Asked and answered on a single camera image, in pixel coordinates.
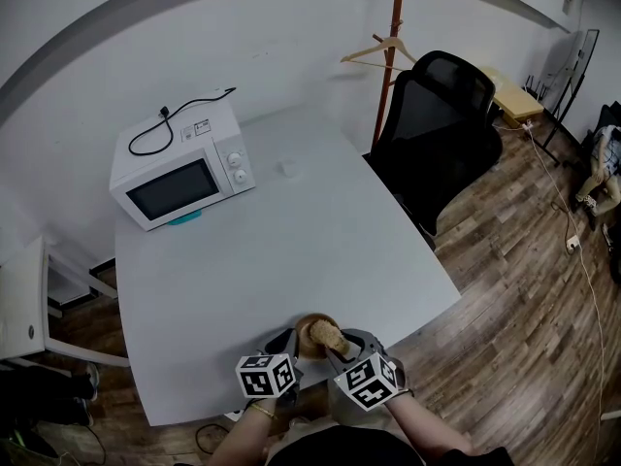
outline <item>coat rack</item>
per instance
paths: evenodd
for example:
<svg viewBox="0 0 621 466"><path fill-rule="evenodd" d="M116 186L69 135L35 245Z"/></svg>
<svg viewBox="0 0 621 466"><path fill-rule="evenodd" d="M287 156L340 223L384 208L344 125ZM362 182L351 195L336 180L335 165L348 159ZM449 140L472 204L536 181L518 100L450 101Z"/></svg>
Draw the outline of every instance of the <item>coat rack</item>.
<svg viewBox="0 0 621 466"><path fill-rule="evenodd" d="M399 35L399 27L403 23L401 20L401 6L403 0L394 0L392 4L392 21L390 23L390 36L397 37ZM379 42L382 41L377 35L373 37ZM379 107L377 108L376 130L373 135L372 148L379 140L379 134L381 132L381 124L384 119L384 111L386 109L386 100L388 98L388 88L394 84L391 82L390 76L392 74L393 62L395 60L395 48L391 47L384 51L384 58L386 60L386 69L384 69L384 80L381 84L381 95L379 96Z"/></svg>

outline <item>teal object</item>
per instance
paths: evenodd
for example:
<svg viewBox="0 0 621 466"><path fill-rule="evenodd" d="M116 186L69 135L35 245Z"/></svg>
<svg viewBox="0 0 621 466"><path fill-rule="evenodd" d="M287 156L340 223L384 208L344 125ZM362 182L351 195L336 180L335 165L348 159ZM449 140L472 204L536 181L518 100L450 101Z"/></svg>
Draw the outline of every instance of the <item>teal object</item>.
<svg viewBox="0 0 621 466"><path fill-rule="evenodd" d="M178 217L177 219L173 219L172 221L168 221L166 224L170 224L171 226L177 226L178 224L184 224L185 222L191 221L192 219L196 219L201 214L202 210L199 209L198 211L194 211L193 213Z"/></svg>

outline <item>wall socket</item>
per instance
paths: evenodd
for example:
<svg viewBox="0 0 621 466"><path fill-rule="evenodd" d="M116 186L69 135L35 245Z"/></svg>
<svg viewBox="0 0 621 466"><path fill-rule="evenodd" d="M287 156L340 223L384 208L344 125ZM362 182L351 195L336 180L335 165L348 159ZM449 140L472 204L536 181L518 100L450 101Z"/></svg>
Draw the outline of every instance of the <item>wall socket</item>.
<svg viewBox="0 0 621 466"><path fill-rule="evenodd" d="M578 237L573 235L571 238L567 240L566 246L567 246L567 252L573 253L574 250L580 247L580 241L578 240Z"/></svg>

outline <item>wrist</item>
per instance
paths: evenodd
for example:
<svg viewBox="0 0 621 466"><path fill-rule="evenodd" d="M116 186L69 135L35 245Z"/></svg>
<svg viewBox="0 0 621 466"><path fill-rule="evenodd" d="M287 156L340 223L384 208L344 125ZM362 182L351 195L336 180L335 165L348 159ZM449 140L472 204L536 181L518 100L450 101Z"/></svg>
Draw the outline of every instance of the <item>wrist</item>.
<svg viewBox="0 0 621 466"><path fill-rule="evenodd" d="M266 411L273 413L276 410L277 401L278 401L277 399L263 399L263 400L257 400L255 401L255 403L261 406Z"/></svg>
<svg viewBox="0 0 621 466"><path fill-rule="evenodd" d="M409 388L404 388L397 395L392 397L389 401L386 402L386 407L389 411L392 411L391 408L400 406L404 402L414 399L414 392L412 392Z"/></svg>

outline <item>black and white marker cube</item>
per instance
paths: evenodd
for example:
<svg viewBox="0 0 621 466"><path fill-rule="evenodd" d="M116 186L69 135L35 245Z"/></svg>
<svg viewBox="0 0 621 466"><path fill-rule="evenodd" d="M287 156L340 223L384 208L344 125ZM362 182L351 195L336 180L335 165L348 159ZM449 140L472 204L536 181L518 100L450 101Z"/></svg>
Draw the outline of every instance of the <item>black and white marker cube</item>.
<svg viewBox="0 0 621 466"><path fill-rule="evenodd" d="M370 411L397 394L395 369L394 363L375 352L334 380L347 397Z"/></svg>
<svg viewBox="0 0 621 466"><path fill-rule="evenodd" d="M280 397L295 383L289 354L250 355L235 368L246 399Z"/></svg>

